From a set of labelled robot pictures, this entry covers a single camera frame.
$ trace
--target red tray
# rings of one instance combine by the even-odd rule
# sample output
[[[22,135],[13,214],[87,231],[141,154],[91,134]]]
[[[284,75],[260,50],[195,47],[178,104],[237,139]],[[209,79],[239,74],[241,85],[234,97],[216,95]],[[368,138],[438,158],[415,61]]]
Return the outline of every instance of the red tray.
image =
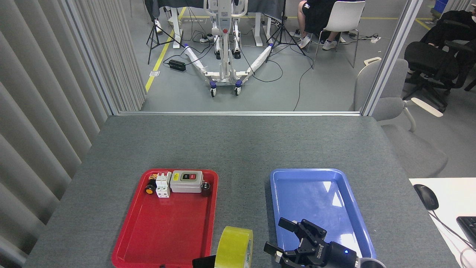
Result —
[[[174,170],[150,169],[140,178],[112,253],[117,268],[192,268],[193,259],[210,255],[218,175],[201,170],[209,197],[171,192],[158,198],[144,191],[151,174]]]

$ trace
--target tripod stand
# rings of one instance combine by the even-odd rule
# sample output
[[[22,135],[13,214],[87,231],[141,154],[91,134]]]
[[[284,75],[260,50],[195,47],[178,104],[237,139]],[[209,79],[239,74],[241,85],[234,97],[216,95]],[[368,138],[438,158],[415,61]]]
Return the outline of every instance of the tripod stand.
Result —
[[[161,29],[162,32],[164,32],[166,35],[168,35],[171,38],[171,40],[167,41],[167,42],[160,43],[159,42],[159,34],[157,33],[156,27]],[[185,46],[182,45],[182,42],[178,42],[173,36],[168,34],[166,31],[164,31],[159,26],[155,25],[154,22],[152,22],[152,30],[150,30],[149,38],[147,39],[146,45],[149,43],[149,41],[150,41],[150,47],[149,47],[149,59],[147,60],[147,65],[149,65],[149,63],[150,63],[150,54],[152,53],[152,50],[154,48],[160,46],[160,45],[167,44],[167,43],[172,43],[172,42],[177,42],[178,44],[180,44],[181,47],[185,48]]]
[[[271,39],[274,39],[275,42],[273,43],[273,46],[271,47],[271,52],[269,53],[268,57],[266,58],[266,62],[268,62],[268,59],[269,59],[269,56],[272,54],[273,52],[273,49],[276,47],[276,46],[279,46],[279,45],[296,45],[299,50],[301,51],[301,53],[303,55],[306,55],[304,54],[304,51],[302,50],[302,48],[299,47],[298,43],[296,42],[296,40],[294,40],[293,36],[289,33],[289,31],[286,29],[286,26],[284,26],[284,20],[287,18],[286,15],[285,15],[285,10],[286,10],[286,0],[284,0],[284,5],[283,5],[283,12],[281,13],[281,22],[278,21],[278,28],[276,29],[276,31],[270,36],[270,38],[268,38],[268,40],[266,40],[266,42],[268,42],[269,44],[269,41]],[[284,32],[286,32],[286,34],[291,38],[292,40],[292,43],[286,43],[286,42],[283,42],[283,34]]]

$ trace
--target yellow tape roll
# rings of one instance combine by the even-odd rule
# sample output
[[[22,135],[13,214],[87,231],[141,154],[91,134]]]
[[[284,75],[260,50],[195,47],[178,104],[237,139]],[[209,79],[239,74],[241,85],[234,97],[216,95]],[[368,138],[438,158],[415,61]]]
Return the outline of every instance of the yellow tape roll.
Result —
[[[250,268],[253,230],[227,226],[218,243],[215,268]]]

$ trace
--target patient lift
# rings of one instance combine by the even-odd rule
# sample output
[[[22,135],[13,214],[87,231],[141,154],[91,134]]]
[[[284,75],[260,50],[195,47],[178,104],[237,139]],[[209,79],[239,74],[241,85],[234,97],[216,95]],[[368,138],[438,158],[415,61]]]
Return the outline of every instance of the patient lift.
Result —
[[[208,72],[187,44],[185,44],[185,54],[210,84],[212,97],[217,94],[217,85],[235,85],[235,95],[238,96],[241,85],[263,64],[273,44],[270,44],[246,71],[237,72],[233,67],[233,58],[241,58],[238,21],[248,11],[248,0],[204,0],[203,8],[212,21],[215,53],[217,59],[221,60],[220,72]],[[229,47],[229,33],[232,33],[233,49]]]

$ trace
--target keyboard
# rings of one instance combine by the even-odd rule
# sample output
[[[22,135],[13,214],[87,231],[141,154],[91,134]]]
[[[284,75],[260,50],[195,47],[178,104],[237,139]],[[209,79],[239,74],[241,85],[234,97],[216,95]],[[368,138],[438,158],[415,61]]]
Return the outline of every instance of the keyboard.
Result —
[[[460,216],[456,218],[459,226],[468,238],[468,241],[476,247],[476,216]]]

